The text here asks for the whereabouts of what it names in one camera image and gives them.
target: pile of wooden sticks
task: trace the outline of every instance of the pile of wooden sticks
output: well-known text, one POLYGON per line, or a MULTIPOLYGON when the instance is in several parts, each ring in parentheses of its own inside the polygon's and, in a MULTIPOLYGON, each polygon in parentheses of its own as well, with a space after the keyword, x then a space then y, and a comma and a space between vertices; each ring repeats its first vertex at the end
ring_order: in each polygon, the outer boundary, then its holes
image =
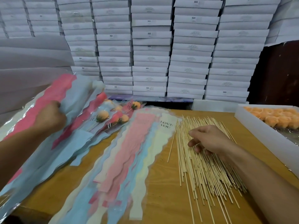
POLYGON ((195 153, 194 149, 189 148, 187 145, 192 139, 188 135, 189 130, 206 125, 217 126, 231 140, 235 141, 227 128, 213 118, 196 119, 182 117, 181 124, 177 124, 176 126, 180 185, 181 182, 184 182, 184 180, 186 181, 193 223, 194 216, 189 193, 187 173, 192 188, 193 198, 197 203, 197 209, 201 222, 202 216, 198 205, 198 195, 196 188, 199 188, 198 191, 200 192, 203 205, 205 205, 206 202, 209 206, 213 223, 215 224, 211 207, 215 206, 214 200, 216 200, 221 207, 226 223, 232 224, 224 201, 230 200, 231 203, 235 202, 240 208, 232 188, 235 188, 242 196, 241 191, 246 192, 245 185, 235 170, 227 163, 222 162, 216 154, 206 155, 205 152, 195 153))

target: person's left hand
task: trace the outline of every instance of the person's left hand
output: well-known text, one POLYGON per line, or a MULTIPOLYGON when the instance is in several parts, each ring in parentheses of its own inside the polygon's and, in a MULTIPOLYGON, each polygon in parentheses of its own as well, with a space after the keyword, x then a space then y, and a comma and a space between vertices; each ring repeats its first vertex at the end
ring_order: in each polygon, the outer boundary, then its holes
POLYGON ((60 112, 59 107, 60 103, 58 101, 51 101, 37 115, 33 127, 48 135, 63 129, 66 124, 66 116, 60 112))

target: forearm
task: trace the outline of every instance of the forearm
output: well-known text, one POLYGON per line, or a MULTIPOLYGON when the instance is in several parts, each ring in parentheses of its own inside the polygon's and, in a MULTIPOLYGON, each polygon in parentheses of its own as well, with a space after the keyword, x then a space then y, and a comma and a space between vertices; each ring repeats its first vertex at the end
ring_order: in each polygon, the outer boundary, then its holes
POLYGON ((240 147, 234 148, 229 160, 271 224, 299 220, 297 188, 240 147))
POLYGON ((0 142, 0 190, 48 136, 47 131, 31 127, 0 142))

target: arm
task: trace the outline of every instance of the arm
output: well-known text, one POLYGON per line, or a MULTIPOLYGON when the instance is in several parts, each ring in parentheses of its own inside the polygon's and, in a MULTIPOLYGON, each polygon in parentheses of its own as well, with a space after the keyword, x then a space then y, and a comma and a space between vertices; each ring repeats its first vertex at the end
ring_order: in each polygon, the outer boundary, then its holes
POLYGON ((59 111, 59 105, 52 101, 32 127, 0 142, 0 190, 48 136, 64 127, 66 116, 59 111))
POLYGON ((195 151, 218 154, 239 174, 254 200, 271 224, 293 224, 299 220, 299 190, 274 172, 264 162, 231 141, 216 126, 189 131, 195 151))

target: person's right hand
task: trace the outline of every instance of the person's right hand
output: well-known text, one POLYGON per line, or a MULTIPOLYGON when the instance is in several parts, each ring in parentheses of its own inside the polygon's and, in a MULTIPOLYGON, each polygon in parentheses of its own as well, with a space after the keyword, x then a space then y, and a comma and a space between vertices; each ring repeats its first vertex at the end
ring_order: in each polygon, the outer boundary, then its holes
POLYGON ((215 153, 222 161, 228 162, 228 154, 237 146, 235 142, 229 139, 215 125, 197 127, 189 131, 193 138, 189 141, 188 146, 195 146, 195 151, 200 152, 203 148, 207 149, 206 153, 215 153))

